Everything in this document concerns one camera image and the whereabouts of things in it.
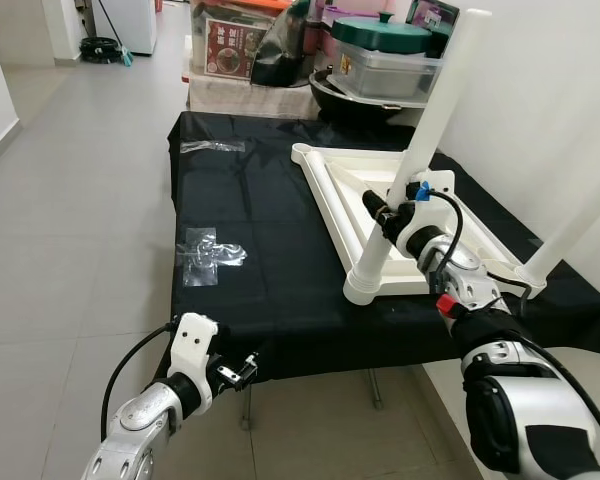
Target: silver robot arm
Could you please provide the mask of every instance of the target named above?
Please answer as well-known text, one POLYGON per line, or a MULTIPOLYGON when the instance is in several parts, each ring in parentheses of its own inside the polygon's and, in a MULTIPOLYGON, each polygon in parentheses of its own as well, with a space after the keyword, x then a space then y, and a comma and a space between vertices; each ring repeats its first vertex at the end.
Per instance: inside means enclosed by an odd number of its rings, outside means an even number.
POLYGON ((432 293, 441 294, 437 307, 462 358, 473 452, 510 478, 600 479, 592 409, 599 411, 574 389, 571 374, 528 339, 481 259, 444 232, 444 216, 418 211, 426 211, 430 195, 446 197, 461 217, 453 198, 419 183, 407 187, 398 211, 372 191, 363 202, 384 236, 417 260, 432 293))
POLYGON ((253 381, 258 354, 233 371, 221 357, 209 355, 217 334, 218 325, 207 317, 182 316, 170 347, 168 378, 156 380, 118 409, 83 480, 150 480, 155 459, 187 417, 205 413, 224 389, 241 390, 253 381))

